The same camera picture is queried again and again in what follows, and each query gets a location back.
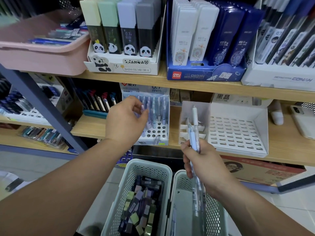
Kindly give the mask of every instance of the store shelf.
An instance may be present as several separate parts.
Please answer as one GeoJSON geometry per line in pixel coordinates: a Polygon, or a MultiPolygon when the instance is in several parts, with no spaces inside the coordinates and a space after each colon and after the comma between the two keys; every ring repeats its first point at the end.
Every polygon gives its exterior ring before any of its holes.
{"type": "Polygon", "coordinates": [[[22,125],[22,126],[44,127],[44,128],[53,129],[53,126],[49,126],[49,125],[42,125],[42,124],[34,124],[34,123],[29,123],[29,122],[20,122],[20,121],[16,121],[16,120],[9,120],[7,117],[4,117],[2,115],[0,115],[0,122],[17,124],[17,125],[22,125]]]}
{"type": "Polygon", "coordinates": [[[21,136],[18,136],[18,132],[21,131],[21,128],[23,127],[20,127],[18,130],[0,128],[0,145],[72,154],[69,151],[67,151],[68,149],[67,146],[63,150],[58,150],[52,147],[42,146],[36,143],[35,141],[33,143],[32,140],[30,139],[26,139],[21,136]]]}
{"type": "Polygon", "coordinates": [[[315,102],[315,92],[276,89],[266,87],[245,86],[241,82],[203,82],[167,80],[165,62],[161,62],[160,71],[154,75],[131,74],[103,74],[86,70],[81,75],[71,76],[82,79],[96,79],[111,82],[141,84],[149,86],[187,89],[203,92],[216,92],[225,94],[242,94],[244,96],[290,100],[296,102],[315,102]]]}
{"type": "MultiPolygon", "coordinates": [[[[169,143],[167,148],[180,149],[178,145],[180,107],[171,107],[169,143]]],[[[315,166],[315,141],[304,138],[298,132],[292,117],[284,108],[284,124],[276,126],[269,121],[269,155],[265,158],[220,153],[251,159],[315,166]]],[[[104,138],[106,120],[82,115],[71,133],[88,138],[104,138]]]]}

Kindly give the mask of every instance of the white display box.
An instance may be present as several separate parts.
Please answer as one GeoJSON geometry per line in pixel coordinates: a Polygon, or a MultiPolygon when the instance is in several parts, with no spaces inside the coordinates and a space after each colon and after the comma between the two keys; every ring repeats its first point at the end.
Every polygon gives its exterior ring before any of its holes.
{"type": "Polygon", "coordinates": [[[255,63],[257,36],[246,55],[243,85],[315,91],[315,69],[255,63]]]}
{"type": "Polygon", "coordinates": [[[180,118],[179,118],[179,141],[181,145],[189,140],[188,134],[188,121],[193,122],[192,119],[192,108],[197,107],[198,121],[204,125],[198,126],[199,138],[205,139],[207,132],[209,131],[209,117],[210,117],[210,103],[190,102],[183,101],[180,118]]]}
{"type": "Polygon", "coordinates": [[[272,99],[214,94],[211,103],[183,102],[180,117],[179,144],[186,140],[183,120],[192,118],[192,106],[198,110],[199,137],[217,151],[232,154],[266,157],[268,155],[268,112],[272,99]]]}
{"type": "MultiPolygon", "coordinates": [[[[61,82],[59,82],[55,76],[33,73],[30,73],[30,75],[36,81],[38,86],[53,86],[58,89],[58,91],[61,93],[60,96],[53,96],[49,100],[60,113],[63,113],[73,102],[73,98],[69,94],[69,91],[64,86],[62,86],[61,82]]],[[[30,112],[22,111],[20,114],[10,114],[4,112],[3,116],[8,120],[51,126],[51,124],[35,108],[33,108],[30,112]]]]}
{"type": "Polygon", "coordinates": [[[125,55],[124,52],[120,55],[110,54],[109,51],[107,53],[95,53],[90,42],[88,62],[84,62],[88,70],[98,73],[158,75],[162,54],[165,8],[164,16],[161,18],[160,39],[152,58],[142,57],[140,53],[137,56],[125,55]]]}
{"type": "Polygon", "coordinates": [[[122,99],[124,100],[128,96],[150,96],[151,100],[153,97],[161,98],[161,103],[163,97],[166,98],[167,103],[167,117],[166,124],[163,124],[162,121],[156,121],[156,128],[153,127],[146,129],[145,128],[145,136],[140,136],[138,141],[136,141],[135,145],[168,145],[168,135],[169,135],[169,88],[162,88],[156,86],[146,86],[146,85],[138,85],[138,84],[127,84],[127,83],[119,83],[120,90],[122,92],[122,99]]]}

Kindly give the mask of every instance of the white pen holder tray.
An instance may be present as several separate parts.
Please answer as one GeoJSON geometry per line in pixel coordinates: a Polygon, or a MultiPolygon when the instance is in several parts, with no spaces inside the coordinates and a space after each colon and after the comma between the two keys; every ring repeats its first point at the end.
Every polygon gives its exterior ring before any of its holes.
{"type": "Polygon", "coordinates": [[[206,139],[219,152],[263,158],[268,155],[267,106],[271,101],[217,93],[211,103],[183,101],[179,144],[189,139],[187,118],[192,122],[195,106],[202,125],[198,127],[199,138],[206,139]]]}

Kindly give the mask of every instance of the white plastic basket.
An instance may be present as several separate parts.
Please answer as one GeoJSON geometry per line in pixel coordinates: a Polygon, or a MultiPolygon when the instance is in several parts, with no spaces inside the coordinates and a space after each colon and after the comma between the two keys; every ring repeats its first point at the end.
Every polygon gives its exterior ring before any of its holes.
{"type": "MultiPolygon", "coordinates": [[[[176,205],[175,236],[198,236],[192,234],[192,179],[185,170],[175,173],[170,214],[166,235],[170,235],[174,204],[176,205]]],[[[207,236],[227,236],[227,212],[223,206],[207,194],[207,236]]]]}
{"type": "Polygon", "coordinates": [[[112,203],[112,207],[109,211],[101,236],[120,236],[118,228],[121,221],[121,214],[124,209],[127,193],[134,185],[137,175],[164,181],[161,214],[157,231],[157,235],[164,236],[167,222],[167,205],[171,192],[172,170],[167,165],[140,159],[132,159],[128,162],[119,184],[116,199],[112,203]]]}

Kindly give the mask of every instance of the hand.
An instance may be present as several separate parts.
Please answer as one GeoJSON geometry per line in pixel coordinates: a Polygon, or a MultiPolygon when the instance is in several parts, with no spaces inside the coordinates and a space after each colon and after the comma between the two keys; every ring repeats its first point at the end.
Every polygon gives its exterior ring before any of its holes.
{"type": "Polygon", "coordinates": [[[141,113],[142,103],[134,96],[111,107],[106,118],[105,139],[126,153],[139,139],[148,121],[148,110],[141,113]]]}
{"type": "Polygon", "coordinates": [[[226,168],[222,158],[215,148],[203,139],[199,139],[200,154],[190,148],[190,141],[183,143],[180,147],[183,151],[183,160],[187,176],[192,178],[190,161],[199,179],[204,183],[207,192],[217,198],[217,192],[228,184],[238,182],[226,168]]]}

